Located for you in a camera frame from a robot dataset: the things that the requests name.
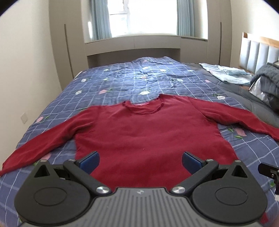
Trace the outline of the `left blue-grey curtain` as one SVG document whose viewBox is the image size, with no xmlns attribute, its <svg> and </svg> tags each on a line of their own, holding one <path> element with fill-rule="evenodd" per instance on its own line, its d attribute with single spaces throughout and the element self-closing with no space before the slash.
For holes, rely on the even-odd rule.
<svg viewBox="0 0 279 227">
<path fill-rule="evenodd" d="M 92 0 L 91 16 L 93 40 L 102 40 L 111 38 L 111 29 L 109 21 L 109 11 L 107 0 Z"/>
</svg>

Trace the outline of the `red long-sleeve sweater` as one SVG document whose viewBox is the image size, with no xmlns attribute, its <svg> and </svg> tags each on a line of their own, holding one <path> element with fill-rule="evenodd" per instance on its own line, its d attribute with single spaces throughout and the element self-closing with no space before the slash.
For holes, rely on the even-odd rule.
<svg viewBox="0 0 279 227">
<path fill-rule="evenodd" d="M 74 140 L 76 159 L 99 153 L 100 164 L 92 176 L 111 188 L 171 188 L 188 176 L 181 164 L 185 151 L 220 164 L 236 160 L 219 124 L 238 124 L 278 140 L 278 129 L 250 111 L 188 96 L 159 95 L 141 105 L 125 101 L 91 106 L 16 149 L 1 174 L 31 165 Z"/>
</svg>

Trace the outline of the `right blue-grey curtain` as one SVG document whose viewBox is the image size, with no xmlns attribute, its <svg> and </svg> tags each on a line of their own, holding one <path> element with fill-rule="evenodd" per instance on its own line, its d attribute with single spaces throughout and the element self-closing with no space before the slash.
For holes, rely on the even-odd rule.
<svg viewBox="0 0 279 227">
<path fill-rule="evenodd" d="M 177 35 L 194 37 L 194 3 L 177 0 Z"/>
</svg>

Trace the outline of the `grey padded jacket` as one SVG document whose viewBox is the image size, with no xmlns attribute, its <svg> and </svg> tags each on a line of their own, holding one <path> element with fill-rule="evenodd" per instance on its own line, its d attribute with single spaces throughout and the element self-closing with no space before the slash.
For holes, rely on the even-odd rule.
<svg viewBox="0 0 279 227">
<path fill-rule="evenodd" d="M 261 90 L 270 94 L 270 105 L 273 112 L 278 114 L 278 62 L 267 63 L 258 69 L 251 80 L 252 83 L 261 79 Z"/>
</svg>

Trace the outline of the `blue-grey curtain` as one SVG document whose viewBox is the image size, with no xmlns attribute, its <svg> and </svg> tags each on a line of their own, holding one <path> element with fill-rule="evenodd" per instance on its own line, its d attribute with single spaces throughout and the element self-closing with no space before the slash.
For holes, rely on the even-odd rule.
<svg viewBox="0 0 279 227">
<path fill-rule="evenodd" d="M 109 21 L 109 11 L 107 0 L 92 0 L 91 16 L 93 40 L 102 40 L 111 38 L 111 29 Z"/>
<path fill-rule="evenodd" d="M 194 3 L 177 0 L 177 35 L 194 37 Z"/>
</svg>

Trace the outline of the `light blue patterned cloth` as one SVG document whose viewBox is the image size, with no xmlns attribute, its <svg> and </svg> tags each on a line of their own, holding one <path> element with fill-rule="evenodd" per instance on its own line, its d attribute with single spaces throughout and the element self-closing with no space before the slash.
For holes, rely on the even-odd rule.
<svg viewBox="0 0 279 227">
<path fill-rule="evenodd" d="M 212 65 L 207 63 L 199 64 L 203 69 L 225 83 L 236 85 L 250 85 L 250 82 L 252 80 L 252 74 L 246 72 L 243 69 Z"/>
</svg>

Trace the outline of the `white wall socket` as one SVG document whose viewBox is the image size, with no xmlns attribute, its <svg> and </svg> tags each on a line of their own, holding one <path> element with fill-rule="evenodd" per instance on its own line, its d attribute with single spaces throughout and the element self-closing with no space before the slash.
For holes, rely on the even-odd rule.
<svg viewBox="0 0 279 227">
<path fill-rule="evenodd" d="M 23 113 L 20 117 L 23 124 L 25 124 L 28 121 L 28 117 L 26 113 Z"/>
</svg>

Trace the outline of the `bright window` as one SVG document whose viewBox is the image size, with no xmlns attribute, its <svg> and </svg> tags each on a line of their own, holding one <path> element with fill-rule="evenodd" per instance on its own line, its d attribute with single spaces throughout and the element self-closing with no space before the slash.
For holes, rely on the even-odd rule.
<svg viewBox="0 0 279 227">
<path fill-rule="evenodd" d="M 177 34 L 177 1 L 108 1 L 112 37 Z"/>
</svg>

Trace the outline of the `silver plastic bag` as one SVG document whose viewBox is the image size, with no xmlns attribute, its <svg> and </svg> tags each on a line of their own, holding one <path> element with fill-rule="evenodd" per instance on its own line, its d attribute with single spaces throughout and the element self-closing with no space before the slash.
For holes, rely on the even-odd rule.
<svg viewBox="0 0 279 227">
<path fill-rule="evenodd" d="M 252 83 L 252 85 L 249 88 L 249 92 L 254 95 L 256 98 L 260 99 L 261 101 L 263 101 L 267 106 L 271 107 L 270 105 L 270 94 L 263 92 L 261 90 L 261 79 L 258 78 L 257 80 L 255 80 L 254 83 Z"/>
</svg>

